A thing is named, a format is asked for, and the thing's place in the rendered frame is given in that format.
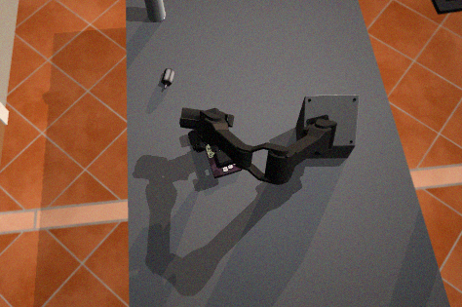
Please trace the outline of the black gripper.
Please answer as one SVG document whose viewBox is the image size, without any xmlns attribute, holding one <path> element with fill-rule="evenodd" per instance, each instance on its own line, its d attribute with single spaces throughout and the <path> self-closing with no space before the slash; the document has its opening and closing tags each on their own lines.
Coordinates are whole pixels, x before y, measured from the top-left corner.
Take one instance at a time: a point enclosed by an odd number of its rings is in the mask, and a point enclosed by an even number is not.
<svg viewBox="0 0 462 307">
<path fill-rule="evenodd" d="M 212 108 L 205 111 L 213 112 L 219 110 L 217 108 Z M 217 168 L 220 169 L 235 164 L 217 145 L 210 146 L 210 148 L 212 152 L 217 152 L 213 155 Z"/>
</svg>

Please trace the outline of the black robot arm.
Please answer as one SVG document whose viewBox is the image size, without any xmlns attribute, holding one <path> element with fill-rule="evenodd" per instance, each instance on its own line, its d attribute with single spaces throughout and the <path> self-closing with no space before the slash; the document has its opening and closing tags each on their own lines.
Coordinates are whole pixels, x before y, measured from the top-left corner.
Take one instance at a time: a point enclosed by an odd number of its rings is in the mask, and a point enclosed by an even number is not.
<svg viewBox="0 0 462 307">
<path fill-rule="evenodd" d="M 179 124 L 181 128 L 193 129 L 188 137 L 194 151 L 200 153 L 208 145 L 217 145 L 237 168 L 248 171 L 260 181 L 276 185 L 288 182 L 295 166 L 313 153 L 321 155 L 331 151 L 337 126 L 326 115 L 310 118 L 303 129 L 302 139 L 289 147 L 269 142 L 251 146 L 229 131 L 228 127 L 233 127 L 233 121 L 234 115 L 222 111 L 201 110 L 200 113 L 198 109 L 183 107 Z M 251 163 L 252 152 L 261 149 L 268 150 L 265 173 Z"/>
</svg>

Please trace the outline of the dark maroon keyboard case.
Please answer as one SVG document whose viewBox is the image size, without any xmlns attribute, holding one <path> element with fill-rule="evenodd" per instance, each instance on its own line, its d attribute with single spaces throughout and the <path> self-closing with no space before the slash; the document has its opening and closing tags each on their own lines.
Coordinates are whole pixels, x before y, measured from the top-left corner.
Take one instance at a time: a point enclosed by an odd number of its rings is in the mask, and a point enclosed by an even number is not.
<svg viewBox="0 0 462 307">
<path fill-rule="evenodd" d="M 207 153 L 207 156 L 208 156 L 211 168 L 212 168 L 212 173 L 213 173 L 214 178 L 218 178 L 218 177 L 228 175 L 230 173 L 235 173 L 235 172 L 238 172 L 238 171 L 242 170 L 242 169 L 237 168 L 235 166 L 235 164 L 227 166 L 227 167 L 223 167 L 223 168 L 220 168 L 220 169 L 217 168 L 216 164 L 215 164 L 215 161 L 214 161 L 214 157 L 213 157 L 213 155 L 215 153 L 217 153 L 217 152 L 212 152 L 209 145 L 206 146 L 206 148 L 207 148 L 206 153 Z"/>
</svg>

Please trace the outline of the grey bottle with blue cap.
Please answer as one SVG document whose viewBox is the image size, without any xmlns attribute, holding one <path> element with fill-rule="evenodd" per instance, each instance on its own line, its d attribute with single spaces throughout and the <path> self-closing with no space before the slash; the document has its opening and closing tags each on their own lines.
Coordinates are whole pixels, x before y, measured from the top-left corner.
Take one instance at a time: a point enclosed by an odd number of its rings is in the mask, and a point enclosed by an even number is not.
<svg viewBox="0 0 462 307">
<path fill-rule="evenodd" d="M 160 22 L 166 17 L 163 0 L 144 0 L 148 17 L 153 22 Z"/>
</svg>

